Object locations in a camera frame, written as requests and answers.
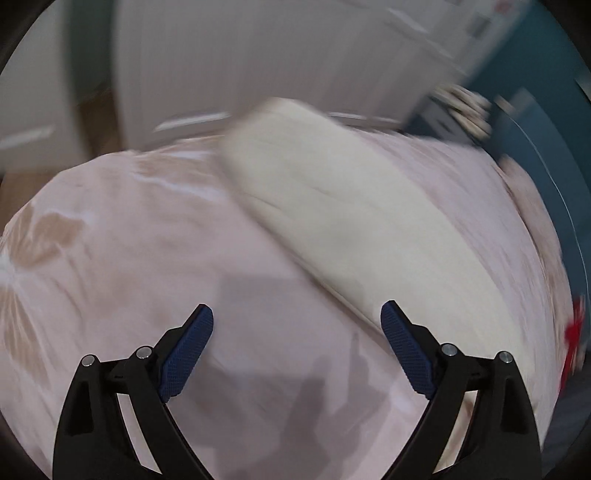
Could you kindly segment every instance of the white door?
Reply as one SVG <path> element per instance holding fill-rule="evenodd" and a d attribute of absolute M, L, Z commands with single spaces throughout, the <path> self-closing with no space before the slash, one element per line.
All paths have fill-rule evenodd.
<path fill-rule="evenodd" d="M 0 171 L 68 168 L 89 159 L 64 55 L 66 0 L 33 23 L 0 73 Z"/>
<path fill-rule="evenodd" d="M 473 72 L 527 0 L 125 0 L 115 80 L 126 145 L 221 129 L 269 96 L 396 127 Z M 499 2 L 511 4 L 499 14 Z"/>

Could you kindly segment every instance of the teal wall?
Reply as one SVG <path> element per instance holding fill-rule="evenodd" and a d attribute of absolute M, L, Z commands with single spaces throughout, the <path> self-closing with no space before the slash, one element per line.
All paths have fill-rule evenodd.
<path fill-rule="evenodd" d="M 585 68 L 564 30 L 534 0 L 468 88 L 490 100 L 496 95 L 509 100 L 519 88 L 526 88 L 551 118 L 591 186 L 591 102 L 576 83 Z"/>
<path fill-rule="evenodd" d="M 111 86 L 115 0 L 70 0 L 70 68 L 78 102 Z"/>

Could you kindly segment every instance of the blue wall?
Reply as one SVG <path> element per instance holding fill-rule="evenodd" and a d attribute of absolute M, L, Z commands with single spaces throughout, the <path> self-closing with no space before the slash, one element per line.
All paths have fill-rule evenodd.
<path fill-rule="evenodd" d="M 591 186 L 591 102 L 576 77 L 583 59 L 558 22 L 535 2 L 506 43 L 468 84 L 494 100 L 526 88 L 545 110 Z"/>

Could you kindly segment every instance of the red object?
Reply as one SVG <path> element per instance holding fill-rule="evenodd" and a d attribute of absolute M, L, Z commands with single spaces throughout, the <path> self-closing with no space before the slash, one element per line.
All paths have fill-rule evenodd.
<path fill-rule="evenodd" d="M 564 331 L 564 341 L 569 346 L 569 351 L 566 354 L 564 361 L 564 368 L 562 369 L 562 377 L 560 378 L 560 389 L 564 388 L 566 379 L 569 377 L 573 369 L 573 361 L 577 355 L 577 348 L 581 338 L 581 328 L 585 319 L 585 301 L 584 297 L 580 296 L 573 302 L 573 321 L 569 323 Z"/>

